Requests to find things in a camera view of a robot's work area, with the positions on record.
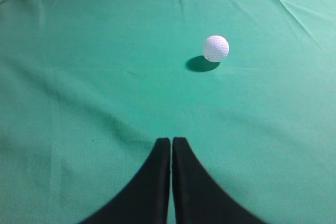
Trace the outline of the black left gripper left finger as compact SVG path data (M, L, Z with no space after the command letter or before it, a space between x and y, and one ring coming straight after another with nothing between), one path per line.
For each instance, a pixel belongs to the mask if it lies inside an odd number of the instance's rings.
M170 140L159 138L134 177L84 223L167 223Z

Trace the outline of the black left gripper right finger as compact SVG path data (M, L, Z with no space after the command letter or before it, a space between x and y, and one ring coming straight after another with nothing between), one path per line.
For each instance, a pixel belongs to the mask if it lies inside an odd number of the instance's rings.
M184 137L172 145L172 186L177 223L264 223L224 192Z

